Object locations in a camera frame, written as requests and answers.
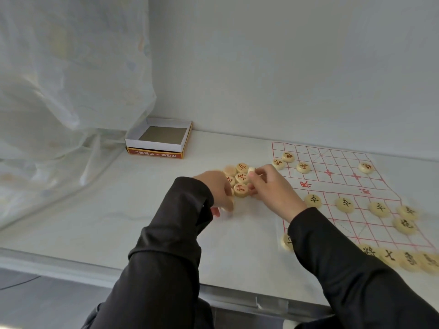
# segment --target right hand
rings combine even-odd
[[[297,195],[290,183],[268,164],[249,173],[250,195],[258,198],[275,214],[290,223],[307,206]]]

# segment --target cardboard box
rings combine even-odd
[[[147,117],[126,135],[131,155],[183,159],[192,121]]]

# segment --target hand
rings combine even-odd
[[[249,173],[249,194],[261,199],[275,214],[290,223],[307,206],[273,165]]]
[[[233,211],[232,187],[227,180],[225,174],[221,171],[207,171],[196,175],[194,179],[203,182],[213,195],[212,214],[216,217],[220,216],[218,208],[224,208],[226,211]]]

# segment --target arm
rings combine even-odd
[[[193,327],[201,256],[196,237],[212,220],[213,204],[202,181],[175,180],[91,329]]]
[[[317,209],[288,228],[299,262],[319,280],[346,328],[433,328],[439,314],[390,267],[368,256]]]

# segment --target white table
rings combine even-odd
[[[2,230],[0,267],[112,287],[176,177],[240,161],[260,166],[271,155],[271,141],[197,131],[184,160],[124,152],[88,188]],[[439,163],[372,157],[394,190],[427,212],[419,225],[438,248]],[[232,218],[214,219],[198,237],[200,282],[295,300],[299,308],[328,305],[315,277],[293,254],[278,250],[275,219],[280,218],[251,198],[237,200]],[[399,273],[439,310],[439,277]]]

